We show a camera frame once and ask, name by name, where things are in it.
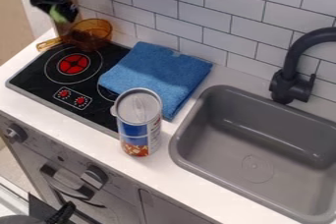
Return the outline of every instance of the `oven handle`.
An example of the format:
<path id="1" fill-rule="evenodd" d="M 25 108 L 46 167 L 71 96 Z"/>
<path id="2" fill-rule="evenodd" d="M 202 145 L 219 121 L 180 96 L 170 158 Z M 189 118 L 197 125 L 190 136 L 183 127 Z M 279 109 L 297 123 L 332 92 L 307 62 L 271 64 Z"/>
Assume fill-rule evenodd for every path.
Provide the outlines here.
<path id="1" fill-rule="evenodd" d="M 59 180 L 55 179 L 54 176 L 57 173 L 57 170 L 47 164 L 43 165 L 39 172 L 51 188 L 62 193 L 63 195 L 80 200 L 90 200 L 94 196 L 94 191 L 86 184 L 83 184 L 78 189 L 72 189 L 64 185 Z"/>

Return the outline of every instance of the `tile backsplash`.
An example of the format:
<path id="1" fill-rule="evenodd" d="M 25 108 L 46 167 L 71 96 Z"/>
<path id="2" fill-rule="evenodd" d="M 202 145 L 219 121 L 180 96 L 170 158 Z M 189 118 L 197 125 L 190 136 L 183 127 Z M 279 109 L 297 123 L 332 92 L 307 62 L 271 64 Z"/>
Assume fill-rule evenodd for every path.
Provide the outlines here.
<path id="1" fill-rule="evenodd" d="M 78 0 L 84 18 L 114 25 L 114 40 L 156 43 L 271 80 L 304 33 L 335 26 L 334 0 Z M 336 102 L 336 43 L 314 46 L 299 72 Z"/>

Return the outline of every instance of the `food can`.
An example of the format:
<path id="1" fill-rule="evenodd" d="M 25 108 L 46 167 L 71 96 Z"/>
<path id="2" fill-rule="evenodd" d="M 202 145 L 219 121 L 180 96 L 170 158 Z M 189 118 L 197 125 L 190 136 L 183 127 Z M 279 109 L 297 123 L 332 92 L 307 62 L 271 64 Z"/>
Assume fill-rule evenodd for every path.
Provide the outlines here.
<path id="1" fill-rule="evenodd" d="M 154 91 L 133 88 L 122 93 L 111 108 L 117 118 L 119 140 L 133 156 L 148 156 L 161 144 L 162 101 Z"/>

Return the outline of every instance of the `blue towel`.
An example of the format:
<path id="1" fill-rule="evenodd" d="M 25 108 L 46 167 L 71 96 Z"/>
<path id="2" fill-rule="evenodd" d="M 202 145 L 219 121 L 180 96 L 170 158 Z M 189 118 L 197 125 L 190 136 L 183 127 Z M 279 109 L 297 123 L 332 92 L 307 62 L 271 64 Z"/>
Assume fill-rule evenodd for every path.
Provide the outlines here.
<path id="1" fill-rule="evenodd" d="M 146 87 L 162 99 L 163 116 L 172 120 L 210 72 L 212 64 L 176 51 L 139 42 L 99 84 L 116 93 Z"/>

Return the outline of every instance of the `can lid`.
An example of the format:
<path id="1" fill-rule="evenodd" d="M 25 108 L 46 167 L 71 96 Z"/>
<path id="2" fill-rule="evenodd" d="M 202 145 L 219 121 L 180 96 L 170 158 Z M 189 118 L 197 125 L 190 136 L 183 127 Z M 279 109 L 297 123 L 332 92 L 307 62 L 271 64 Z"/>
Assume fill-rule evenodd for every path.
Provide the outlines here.
<path id="1" fill-rule="evenodd" d="M 154 119 L 161 110 L 161 102 L 146 89 L 133 89 L 120 97 L 115 106 L 121 120 L 132 123 L 146 123 Z"/>

